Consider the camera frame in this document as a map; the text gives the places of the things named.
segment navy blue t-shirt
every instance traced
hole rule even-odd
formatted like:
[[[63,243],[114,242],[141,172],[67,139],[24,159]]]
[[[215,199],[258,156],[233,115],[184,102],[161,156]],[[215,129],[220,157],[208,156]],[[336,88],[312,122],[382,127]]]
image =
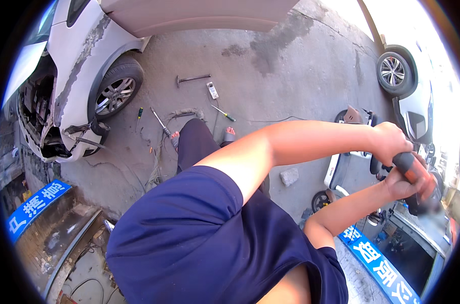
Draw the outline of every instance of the navy blue t-shirt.
[[[115,225],[106,260],[134,303],[253,303],[305,263],[312,303],[347,303],[333,248],[315,249],[260,191],[242,207],[235,182],[191,167],[139,199]]]

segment yellow-handled screwdriver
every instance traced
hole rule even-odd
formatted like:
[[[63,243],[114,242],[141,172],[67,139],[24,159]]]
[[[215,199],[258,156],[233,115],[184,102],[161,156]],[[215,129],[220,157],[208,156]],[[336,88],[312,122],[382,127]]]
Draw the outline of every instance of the yellow-handled screwdriver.
[[[225,117],[227,117],[228,119],[230,119],[231,121],[235,122],[235,118],[231,117],[230,115],[228,115],[227,113],[221,111],[219,108],[217,108],[216,106],[214,105],[211,105],[212,107],[214,107],[215,109],[217,109],[218,111],[220,111],[223,115],[225,115]]]
[[[136,132],[137,132],[137,127],[139,126],[139,120],[141,120],[142,110],[144,110],[144,109],[141,107],[141,108],[139,109],[139,114],[137,115]]]

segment hand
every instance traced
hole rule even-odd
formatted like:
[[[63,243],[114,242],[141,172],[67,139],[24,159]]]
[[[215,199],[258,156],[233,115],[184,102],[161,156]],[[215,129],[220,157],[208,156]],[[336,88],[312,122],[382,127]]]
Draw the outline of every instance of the hand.
[[[426,161],[419,154],[416,152],[412,152],[412,154],[426,167]],[[420,178],[415,184],[411,184],[396,167],[392,168],[389,175],[381,183],[387,190],[389,200],[408,198],[417,192],[421,192],[423,187],[427,185],[425,178]]]
[[[376,136],[372,154],[385,166],[392,166],[392,158],[401,152],[412,151],[412,143],[396,125],[384,122],[373,128]]]

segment oil stain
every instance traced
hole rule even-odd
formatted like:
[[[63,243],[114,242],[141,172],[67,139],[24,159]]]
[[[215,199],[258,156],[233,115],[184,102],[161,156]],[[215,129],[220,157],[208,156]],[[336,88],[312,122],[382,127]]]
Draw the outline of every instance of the oil stain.
[[[363,73],[360,68],[360,55],[358,54],[358,50],[355,50],[355,74],[358,85],[361,86],[363,84]]]
[[[256,33],[251,41],[255,56],[252,65],[263,77],[275,72],[275,63],[280,52],[287,48],[297,37],[309,34],[313,20],[297,14],[289,14],[287,20],[279,23],[270,33]]]
[[[232,44],[228,48],[223,49],[222,56],[224,57],[230,57],[232,55],[242,56],[246,52],[247,52],[247,49],[244,49],[238,44]]]

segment white electric scooter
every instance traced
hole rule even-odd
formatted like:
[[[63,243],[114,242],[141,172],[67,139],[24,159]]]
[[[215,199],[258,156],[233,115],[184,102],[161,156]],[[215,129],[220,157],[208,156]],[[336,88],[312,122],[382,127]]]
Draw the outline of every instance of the white electric scooter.
[[[367,125],[375,126],[379,124],[379,117],[372,111],[367,112]],[[335,123],[339,124],[363,124],[363,119],[360,112],[348,106],[347,110],[343,110],[335,118]],[[345,179],[346,173],[348,171],[348,164],[352,156],[364,158],[371,160],[370,172],[376,174],[380,166],[382,165],[377,161],[372,154],[368,152],[352,151],[349,153],[335,154],[331,156],[330,165],[328,166],[328,171],[324,178],[324,184],[328,188],[325,191],[319,191],[315,194],[312,200],[311,209],[313,212],[317,212],[319,209],[331,204],[336,201],[338,198],[346,197],[349,193],[341,186]],[[338,198],[336,197],[334,191],[338,192]],[[368,216],[367,221],[373,226],[377,225],[376,220],[371,218],[373,216]]]

